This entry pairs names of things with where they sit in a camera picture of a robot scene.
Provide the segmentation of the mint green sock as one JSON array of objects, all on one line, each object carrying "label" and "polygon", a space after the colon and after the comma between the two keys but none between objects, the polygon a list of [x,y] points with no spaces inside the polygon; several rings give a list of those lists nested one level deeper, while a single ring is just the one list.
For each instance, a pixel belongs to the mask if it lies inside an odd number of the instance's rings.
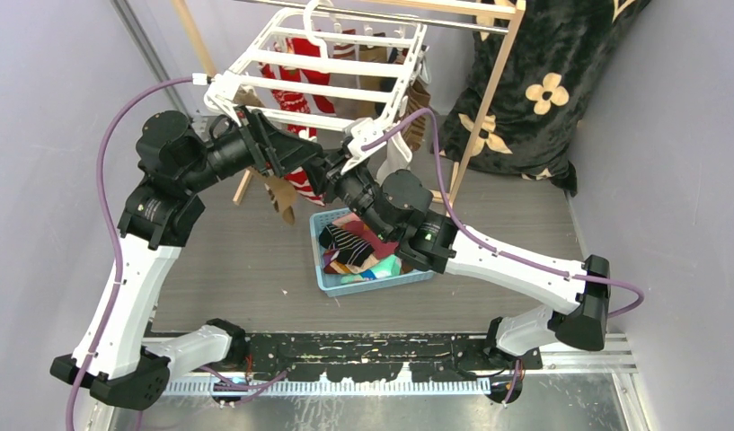
[{"label": "mint green sock", "polygon": [[340,277],[342,284],[353,284],[402,274],[402,261],[394,255],[384,259],[369,257],[362,266],[349,266],[349,273]]}]

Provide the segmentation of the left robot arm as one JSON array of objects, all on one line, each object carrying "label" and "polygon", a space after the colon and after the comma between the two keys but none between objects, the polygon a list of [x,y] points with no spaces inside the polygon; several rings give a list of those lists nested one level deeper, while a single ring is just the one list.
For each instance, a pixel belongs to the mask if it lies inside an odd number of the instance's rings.
[{"label": "left robot arm", "polygon": [[55,358],[53,376],[112,407],[143,411],[172,379],[214,363],[227,371],[244,365],[245,332],[223,319],[159,347],[143,342],[164,280],[204,211],[199,193],[248,168],[283,177],[323,154],[315,141],[274,127],[259,110],[241,114],[208,140],[179,111],[146,121],[136,143],[144,176],[112,229],[108,284],[88,333],[72,353]]}]

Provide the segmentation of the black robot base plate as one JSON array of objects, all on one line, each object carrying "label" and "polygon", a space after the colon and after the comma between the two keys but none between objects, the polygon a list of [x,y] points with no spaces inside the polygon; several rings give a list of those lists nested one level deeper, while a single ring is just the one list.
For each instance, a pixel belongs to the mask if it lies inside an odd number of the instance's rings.
[{"label": "black robot base plate", "polygon": [[208,364],[254,380],[388,383],[406,371],[413,383],[464,382],[511,372],[515,360],[485,334],[459,332],[254,332],[242,357]]}]

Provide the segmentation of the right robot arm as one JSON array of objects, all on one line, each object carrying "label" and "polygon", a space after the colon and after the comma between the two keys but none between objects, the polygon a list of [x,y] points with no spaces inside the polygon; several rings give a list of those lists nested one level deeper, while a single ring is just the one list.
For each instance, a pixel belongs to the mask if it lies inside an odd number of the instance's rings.
[{"label": "right robot arm", "polygon": [[603,258],[554,259],[486,236],[451,212],[431,209],[432,194],[406,169],[377,181],[365,165],[347,172],[342,150],[327,151],[304,170],[325,202],[340,200],[379,238],[396,243],[398,257],[421,271],[477,278],[541,302],[531,312],[492,321],[487,362],[509,367],[526,352],[561,342],[579,350],[605,347],[609,289]]}]

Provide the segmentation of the white plastic clip hanger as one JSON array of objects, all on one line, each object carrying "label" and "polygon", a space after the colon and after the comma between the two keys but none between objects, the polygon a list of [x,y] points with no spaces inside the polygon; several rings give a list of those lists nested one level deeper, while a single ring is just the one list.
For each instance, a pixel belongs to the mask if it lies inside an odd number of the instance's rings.
[{"label": "white plastic clip hanger", "polygon": [[[366,18],[333,18],[292,9],[278,10],[244,52],[222,73],[238,75],[241,89],[271,89],[326,96],[331,102],[370,103],[380,109],[374,119],[384,129],[406,111],[408,91],[422,66],[425,24],[383,22]],[[290,40],[304,38],[320,49],[320,58],[297,55]],[[401,63],[384,63],[336,57],[337,46],[395,49],[404,54]],[[263,78],[260,63],[292,66],[330,75],[328,86]]]}]

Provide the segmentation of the red white striped sock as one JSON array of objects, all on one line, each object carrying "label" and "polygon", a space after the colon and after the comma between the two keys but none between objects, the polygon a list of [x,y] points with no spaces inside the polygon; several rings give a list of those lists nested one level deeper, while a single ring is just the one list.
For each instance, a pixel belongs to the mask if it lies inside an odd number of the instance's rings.
[{"label": "red white striped sock", "polygon": [[317,205],[318,207],[324,207],[325,203],[323,197],[320,194],[314,192],[314,188],[302,168],[297,168],[292,172],[284,176],[284,179],[289,182],[299,196]]}]

